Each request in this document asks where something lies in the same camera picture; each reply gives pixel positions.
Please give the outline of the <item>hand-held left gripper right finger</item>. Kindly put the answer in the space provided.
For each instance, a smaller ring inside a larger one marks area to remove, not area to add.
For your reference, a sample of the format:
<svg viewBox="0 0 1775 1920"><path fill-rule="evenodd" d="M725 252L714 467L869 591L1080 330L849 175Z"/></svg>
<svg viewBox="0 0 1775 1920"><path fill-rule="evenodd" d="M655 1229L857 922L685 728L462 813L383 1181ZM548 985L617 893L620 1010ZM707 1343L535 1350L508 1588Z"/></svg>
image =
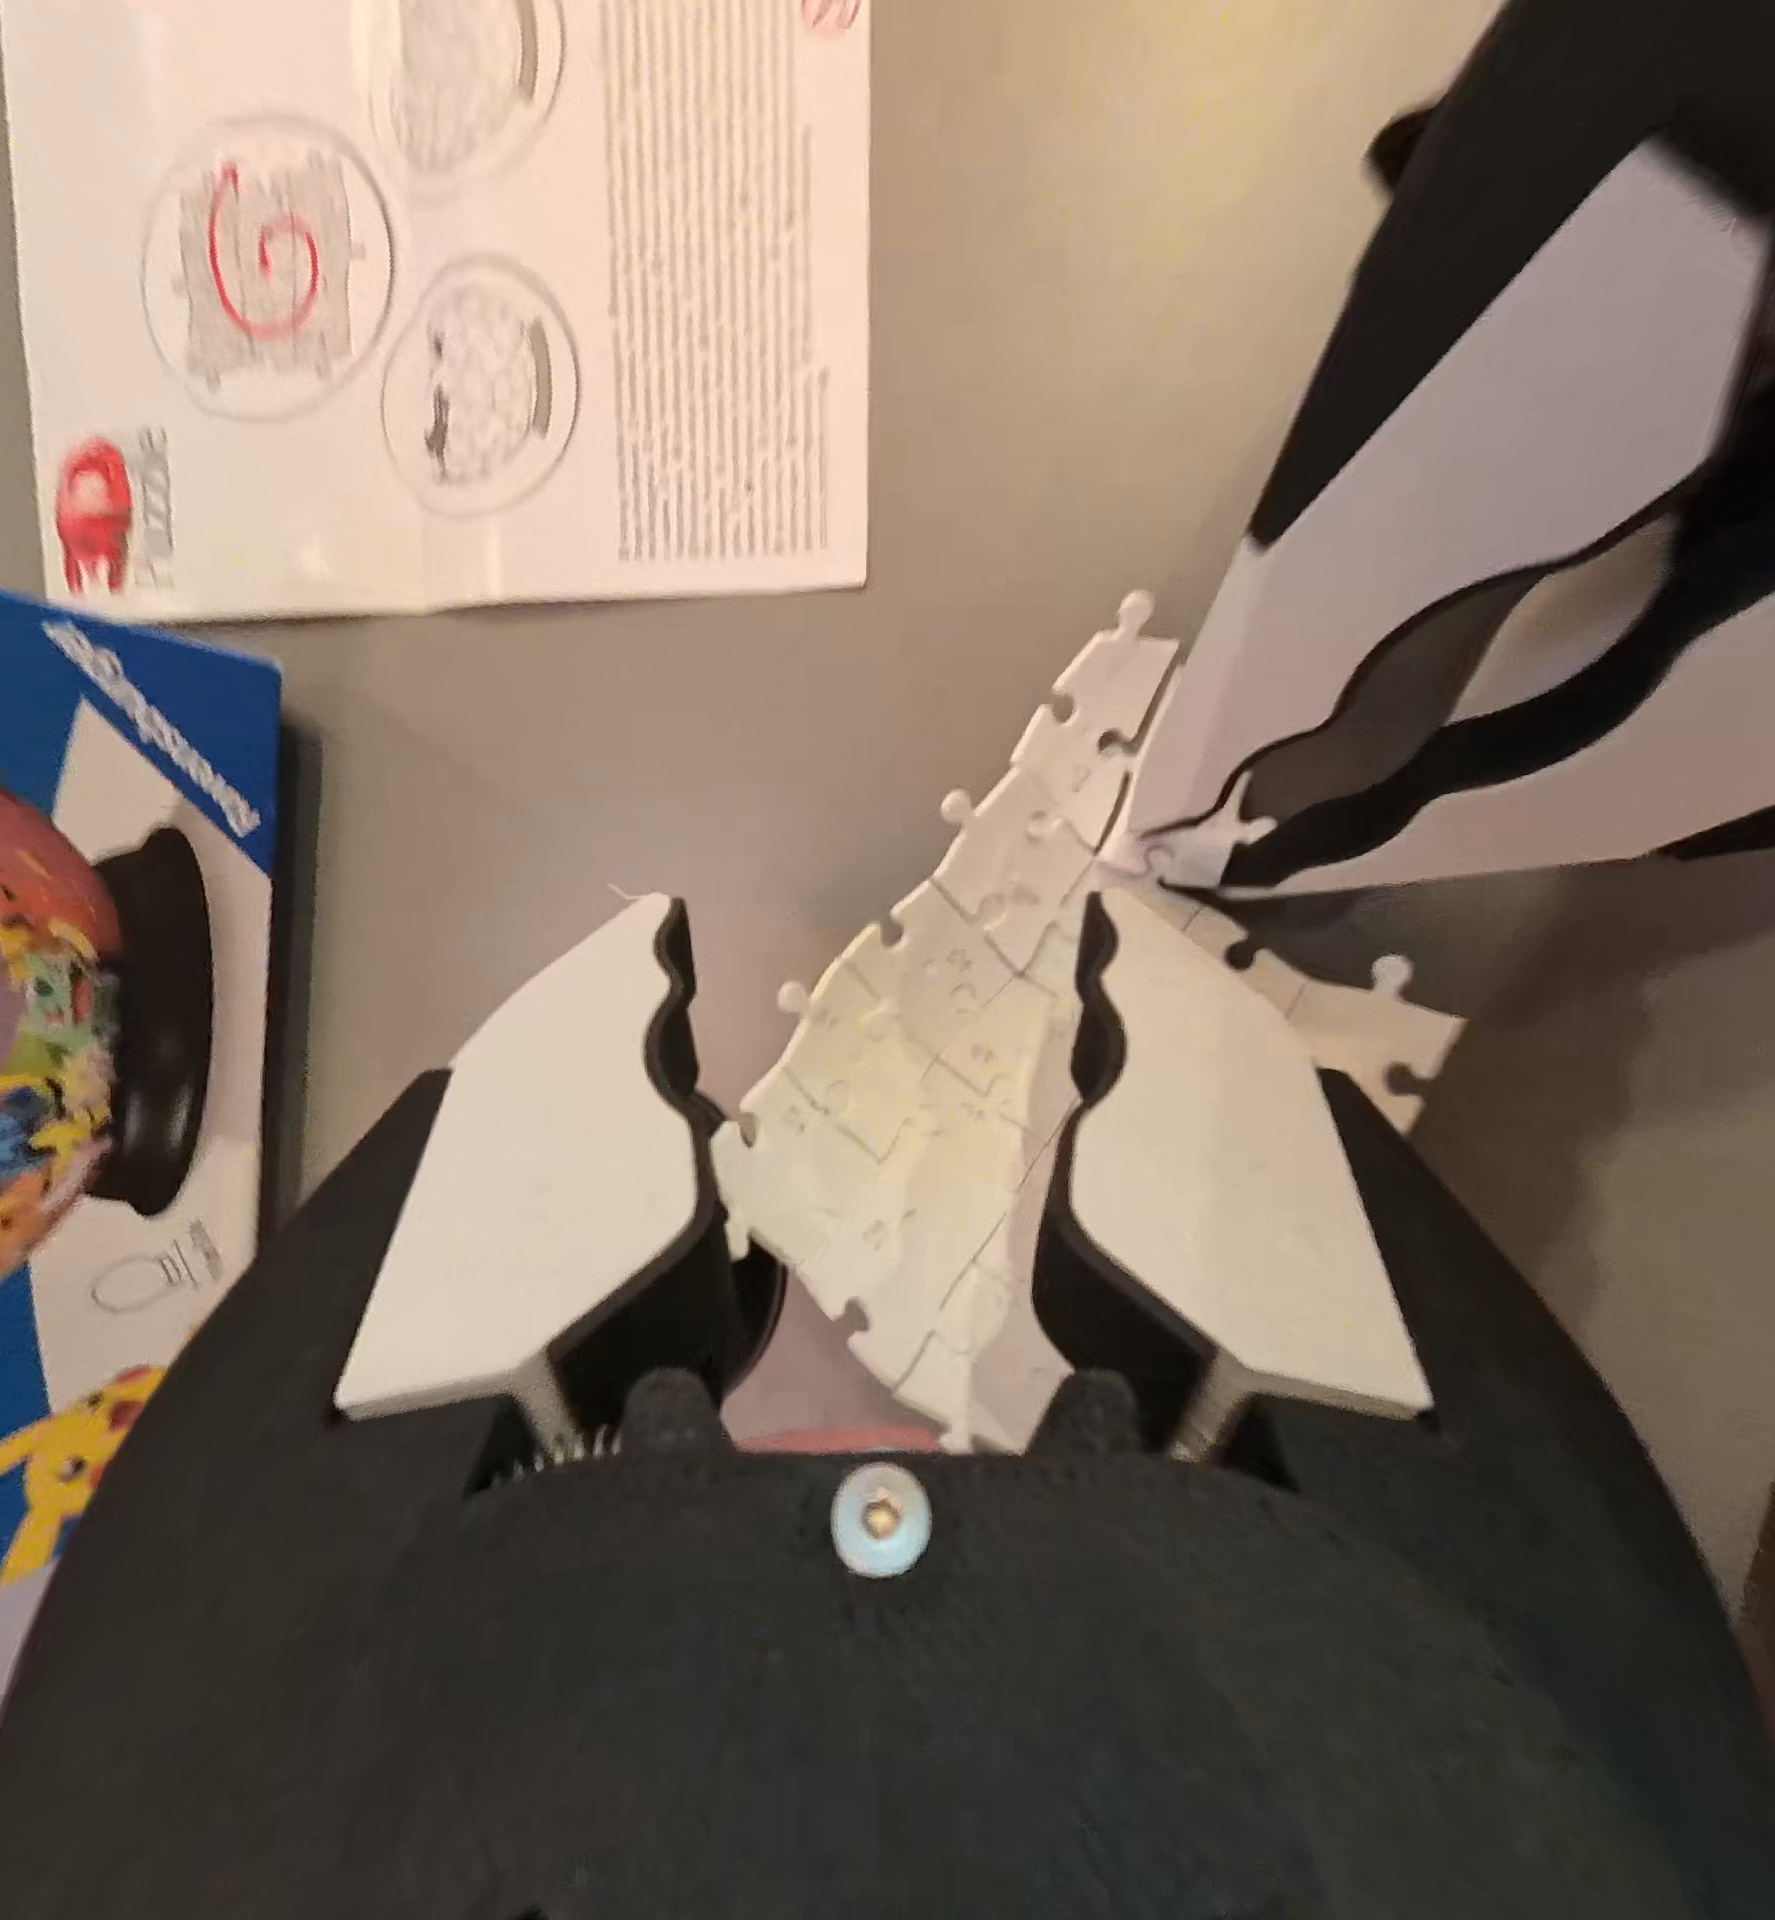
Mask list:
<svg viewBox="0 0 1775 1920"><path fill-rule="evenodd" d="M1432 1391L1305 1044L1129 893L1076 945L1076 1108L1044 1199L1044 1335L1203 1458L1256 1398L1416 1420Z"/></svg>

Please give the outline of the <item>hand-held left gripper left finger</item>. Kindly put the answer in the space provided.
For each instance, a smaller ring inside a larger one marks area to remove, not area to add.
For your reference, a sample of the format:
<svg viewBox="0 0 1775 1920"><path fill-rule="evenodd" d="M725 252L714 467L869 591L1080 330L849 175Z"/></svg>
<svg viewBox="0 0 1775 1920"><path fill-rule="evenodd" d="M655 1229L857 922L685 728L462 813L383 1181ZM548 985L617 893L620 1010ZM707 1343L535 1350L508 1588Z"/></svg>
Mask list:
<svg viewBox="0 0 1775 1920"><path fill-rule="evenodd" d="M685 904L638 895L466 1042L338 1412L508 1400L540 1453L584 1454L644 1375L722 1405L725 1206L695 989Z"/></svg>

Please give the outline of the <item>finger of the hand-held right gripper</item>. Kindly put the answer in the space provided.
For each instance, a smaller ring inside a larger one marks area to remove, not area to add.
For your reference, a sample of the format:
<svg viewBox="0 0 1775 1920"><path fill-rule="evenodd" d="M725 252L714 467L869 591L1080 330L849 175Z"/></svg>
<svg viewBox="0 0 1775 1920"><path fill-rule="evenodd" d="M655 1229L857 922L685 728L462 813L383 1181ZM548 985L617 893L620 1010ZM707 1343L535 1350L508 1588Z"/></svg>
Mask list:
<svg viewBox="0 0 1775 1920"><path fill-rule="evenodd" d="M1241 846L1220 888L1318 895L1716 851L1775 831L1775 450L1716 472L1627 630Z"/></svg>
<svg viewBox="0 0 1775 1920"><path fill-rule="evenodd" d="M1489 589L1663 511L1716 450L1775 170L1711 143L1416 143L1140 760L1143 841L1236 790Z"/></svg>

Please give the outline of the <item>partly built white puzzle ball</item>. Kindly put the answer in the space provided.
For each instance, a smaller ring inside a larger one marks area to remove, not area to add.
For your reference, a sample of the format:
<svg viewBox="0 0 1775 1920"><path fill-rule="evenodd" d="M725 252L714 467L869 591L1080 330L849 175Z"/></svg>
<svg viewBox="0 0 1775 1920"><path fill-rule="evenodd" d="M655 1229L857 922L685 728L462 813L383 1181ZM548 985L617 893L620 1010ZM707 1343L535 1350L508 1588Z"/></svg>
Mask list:
<svg viewBox="0 0 1775 1920"><path fill-rule="evenodd" d="M1267 1002L1306 1063L1352 1079L1411 1133L1464 1018L1407 998L1402 954L1367 988L1302 973L1214 904L1103 856L1180 654L1155 601L1064 668L1004 777L954 790L936 874L855 936L815 988L778 998L796 1032L714 1140L730 1244L773 1255L849 1352L947 1453L1022 1453L1070 1364L1032 1290L1052 1160L1076 1105L1076 936L1090 895L1138 899L1206 954L1212 1011Z"/></svg>

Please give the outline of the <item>black round ball stand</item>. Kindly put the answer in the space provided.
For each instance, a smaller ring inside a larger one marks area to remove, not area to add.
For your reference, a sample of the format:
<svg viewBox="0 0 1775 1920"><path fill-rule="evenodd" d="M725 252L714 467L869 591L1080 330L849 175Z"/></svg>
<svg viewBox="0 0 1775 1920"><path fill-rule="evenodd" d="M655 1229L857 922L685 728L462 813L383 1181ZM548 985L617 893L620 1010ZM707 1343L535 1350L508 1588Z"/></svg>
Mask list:
<svg viewBox="0 0 1775 1920"><path fill-rule="evenodd" d="M744 1378L773 1343L788 1302L788 1268L773 1252L751 1244L745 1255L734 1260L734 1284L740 1314L735 1378Z"/></svg>

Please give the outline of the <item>blue puzzle ball box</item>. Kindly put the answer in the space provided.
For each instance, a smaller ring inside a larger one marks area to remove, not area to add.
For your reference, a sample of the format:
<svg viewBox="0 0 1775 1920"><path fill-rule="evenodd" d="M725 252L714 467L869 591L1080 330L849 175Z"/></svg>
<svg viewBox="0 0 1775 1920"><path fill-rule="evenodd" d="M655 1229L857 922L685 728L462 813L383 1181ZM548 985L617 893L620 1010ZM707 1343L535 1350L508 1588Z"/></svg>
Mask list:
<svg viewBox="0 0 1775 1920"><path fill-rule="evenodd" d="M274 659L0 591L0 1590L269 1215Z"/></svg>

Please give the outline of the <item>white paper instruction sheet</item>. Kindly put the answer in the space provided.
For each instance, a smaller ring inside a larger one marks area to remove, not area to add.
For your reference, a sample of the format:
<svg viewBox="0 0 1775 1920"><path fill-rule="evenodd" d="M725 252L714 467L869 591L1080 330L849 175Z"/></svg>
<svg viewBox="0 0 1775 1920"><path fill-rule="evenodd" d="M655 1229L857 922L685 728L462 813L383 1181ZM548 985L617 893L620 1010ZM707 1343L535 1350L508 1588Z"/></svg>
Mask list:
<svg viewBox="0 0 1775 1920"><path fill-rule="evenodd" d="M858 589L872 6L2 2L44 591Z"/></svg>

